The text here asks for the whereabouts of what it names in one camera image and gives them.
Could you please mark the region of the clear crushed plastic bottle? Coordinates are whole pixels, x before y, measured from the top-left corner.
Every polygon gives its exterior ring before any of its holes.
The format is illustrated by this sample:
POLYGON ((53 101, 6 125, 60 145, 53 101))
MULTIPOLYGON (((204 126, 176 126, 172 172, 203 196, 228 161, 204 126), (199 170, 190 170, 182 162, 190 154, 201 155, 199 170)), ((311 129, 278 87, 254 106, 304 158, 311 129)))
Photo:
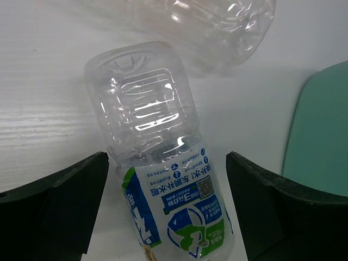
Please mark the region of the clear crushed plastic bottle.
POLYGON ((225 73, 256 51, 276 1, 80 1, 88 11, 151 33, 199 70, 225 73))

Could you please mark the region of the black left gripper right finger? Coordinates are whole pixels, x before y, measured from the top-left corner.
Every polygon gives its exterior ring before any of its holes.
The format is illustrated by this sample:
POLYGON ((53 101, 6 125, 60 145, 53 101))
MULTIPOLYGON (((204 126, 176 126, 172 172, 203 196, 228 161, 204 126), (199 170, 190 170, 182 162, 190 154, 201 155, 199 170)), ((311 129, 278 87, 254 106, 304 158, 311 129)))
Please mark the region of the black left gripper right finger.
POLYGON ((249 260, 347 260, 347 198, 268 171, 239 153, 226 171, 249 260))

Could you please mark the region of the blue label water bottle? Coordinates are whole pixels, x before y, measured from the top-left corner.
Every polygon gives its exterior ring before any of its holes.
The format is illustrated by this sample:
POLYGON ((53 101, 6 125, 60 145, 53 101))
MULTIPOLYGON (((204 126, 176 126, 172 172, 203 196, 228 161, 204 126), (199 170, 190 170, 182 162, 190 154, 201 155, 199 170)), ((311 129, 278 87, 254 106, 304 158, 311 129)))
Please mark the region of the blue label water bottle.
POLYGON ((176 50, 112 49, 84 79, 147 260, 226 260, 233 228, 176 50))

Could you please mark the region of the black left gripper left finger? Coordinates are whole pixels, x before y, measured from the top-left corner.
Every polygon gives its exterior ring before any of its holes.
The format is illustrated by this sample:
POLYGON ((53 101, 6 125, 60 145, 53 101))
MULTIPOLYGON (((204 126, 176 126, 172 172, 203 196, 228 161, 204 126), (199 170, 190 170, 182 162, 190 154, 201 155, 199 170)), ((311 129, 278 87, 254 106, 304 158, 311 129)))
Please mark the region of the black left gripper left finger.
POLYGON ((1 260, 81 260, 108 175, 97 152, 44 178, 1 193, 1 260))

